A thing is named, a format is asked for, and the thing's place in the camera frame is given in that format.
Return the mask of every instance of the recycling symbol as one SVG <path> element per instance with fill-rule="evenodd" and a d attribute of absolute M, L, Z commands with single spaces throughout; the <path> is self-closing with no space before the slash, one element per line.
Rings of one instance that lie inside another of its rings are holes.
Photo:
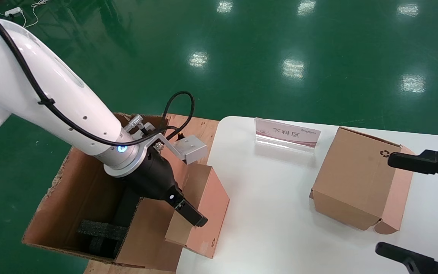
<path fill-rule="evenodd" d="M 379 154 L 385 158 L 388 158 L 390 156 L 390 151 L 382 150 L 379 152 Z"/>

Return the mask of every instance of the blue indicator light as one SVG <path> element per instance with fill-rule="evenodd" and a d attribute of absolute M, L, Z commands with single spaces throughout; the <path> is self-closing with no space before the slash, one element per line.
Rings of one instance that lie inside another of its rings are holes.
<path fill-rule="evenodd" d="M 127 150 L 127 147 L 122 147 L 122 146 L 118 147 L 118 151 L 121 152 L 121 153 L 123 153 L 126 150 Z"/>

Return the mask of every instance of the black cable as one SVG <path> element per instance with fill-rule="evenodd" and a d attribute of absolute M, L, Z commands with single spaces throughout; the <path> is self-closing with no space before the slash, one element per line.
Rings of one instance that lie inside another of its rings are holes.
<path fill-rule="evenodd" d="M 174 132 L 172 132 L 170 135 L 167 136 L 167 140 L 172 139 L 175 135 L 177 135 L 179 132 L 181 132 L 188 125 L 188 123 L 190 122 L 190 120 L 192 119 L 192 116 L 194 114 L 194 110 L 195 110 L 194 97 L 188 91 L 179 91 L 179 92 L 175 93 L 174 95 L 172 95 L 172 97 L 170 97 L 170 99 L 168 100 L 167 105 L 165 106 L 165 110 L 163 111 L 163 116 L 162 116 L 162 121 L 160 123 L 160 127 L 163 126 L 163 123 L 165 122 L 165 119 L 167 118 L 168 108 L 172 104 L 173 100 L 178 95 L 181 95 L 181 94 L 186 94 L 186 95 L 188 95 L 188 97 L 190 97 L 190 113 L 187 117 L 187 120 L 177 130 L 175 130 Z"/>
<path fill-rule="evenodd" d="M 38 97 L 40 98 L 40 102 L 38 102 L 38 104 L 45 105 L 55 116 L 57 116 L 57 118 L 62 120 L 64 123 L 66 123 L 66 125 L 73 128 L 74 130 L 76 130 L 80 134 L 84 135 L 85 137 L 92 139 L 96 142 L 100 142 L 102 144 L 106 144 L 106 145 L 110 145 L 110 146 L 131 146 L 131 145 L 136 145 L 136 144 L 139 144 L 141 142 L 144 142 L 144 141 L 152 138 L 153 136 L 155 136 L 159 133 L 165 132 L 167 129 L 175 129 L 175 127 L 172 127 L 172 126 L 160 127 L 160 129 L 153 131 L 150 135 L 147 135 L 141 139 L 133 140 L 130 142 L 124 142 L 124 143 L 108 141 L 108 140 L 103 139 L 99 136 L 93 135 L 90 132 L 87 132 L 86 130 L 84 130 L 83 128 L 81 128 L 80 126 L 78 126 L 77 124 L 72 122 L 70 119 L 68 119 L 63 113 L 61 113 L 55 107 L 55 105 L 54 105 L 55 100 L 54 99 L 50 99 L 47 97 L 47 95 L 45 95 L 45 93 L 41 89 L 40 85 L 38 85 L 37 80 L 33 76 L 33 73 L 31 72 L 30 68 L 28 67 L 28 64 L 26 63 L 23 55 L 19 51 L 17 45 L 14 43 L 14 40 L 11 38 L 11 36 L 9 36 L 7 31 L 5 30 L 5 28 L 3 28 L 3 26 L 1 24 L 0 24 L 0 35 L 1 35 L 2 39 L 5 41 L 5 43 L 8 45 L 11 52 L 14 54 L 16 61 L 20 65 L 21 69 L 23 70 L 23 73 L 25 73 L 26 78 L 28 78 L 28 81 L 30 82 L 31 86 L 33 87 L 33 89 L 35 89 L 36 95 L 38 95 Z M 175 132 L 178 133 L 180 131 L 179 129 L 183 129 L 186 126 L 186 123 L 184 123 L 181 127 L 176 129 Z"/>

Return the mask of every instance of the sign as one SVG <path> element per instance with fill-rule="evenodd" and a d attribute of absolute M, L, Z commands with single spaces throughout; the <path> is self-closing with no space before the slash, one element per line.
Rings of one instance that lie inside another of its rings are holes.
<path fill-rule="evenodd" d="M 256 134 L 281 141 L 291 142 L 314 148 L 320 136 L 320 130 L 293 126 L 271 120 L 255 118 Z"/>

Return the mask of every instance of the large cardboard box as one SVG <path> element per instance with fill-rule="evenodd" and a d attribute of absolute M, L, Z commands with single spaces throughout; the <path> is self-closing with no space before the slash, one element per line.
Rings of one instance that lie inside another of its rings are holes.
<path fill-rule="evenodd" d="M 117 117 L 123 125 L 131 118 Z M 158 126 L 160 117 L 145 116 L 144 122 Z M 115 259 L 87 253 L 89 236 L 77 232 L 80 222 L 110 222 L 124 184 L 107 175 L 99 160 L 71 148 L 22 242 L 113 265 L 162 271 L 176 271 L 184 247 L 212 258 L 229 198 L 212 167 L 187 166 L 167 148 L 161 155 L 172 165 L 185 197 L 208 218 L 203 227 L 190 225 L 165 201 L 144 198 Z"/>
<path fill-rule="evenodd" d="M 387 164 L 393 152 L 412 151 L 340 127 L 312 187 L 315 209 L 361 230 L 400 230 L 413 173 Z"/>

